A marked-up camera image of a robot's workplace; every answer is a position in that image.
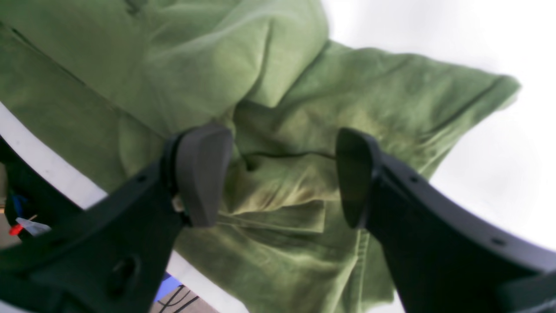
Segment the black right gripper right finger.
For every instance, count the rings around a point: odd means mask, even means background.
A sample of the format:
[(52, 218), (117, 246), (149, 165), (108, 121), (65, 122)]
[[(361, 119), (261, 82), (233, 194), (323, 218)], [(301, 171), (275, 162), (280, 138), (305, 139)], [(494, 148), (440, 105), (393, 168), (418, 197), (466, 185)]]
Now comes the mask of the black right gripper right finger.
[(342, 210), (381, 244), (407, 313), (553, 313), (555, 252), (452, 202), (369, 134), (336, 136)]

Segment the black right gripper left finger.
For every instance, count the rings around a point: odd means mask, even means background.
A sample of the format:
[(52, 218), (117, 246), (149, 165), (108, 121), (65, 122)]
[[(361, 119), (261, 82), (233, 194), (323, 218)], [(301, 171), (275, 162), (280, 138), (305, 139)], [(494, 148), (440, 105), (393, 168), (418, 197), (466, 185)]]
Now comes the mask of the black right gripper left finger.
[(208, 123), (92, 208), (1, 251), (3, 313), (147, 313), (183, 228), (214, 226), (231, 130)]

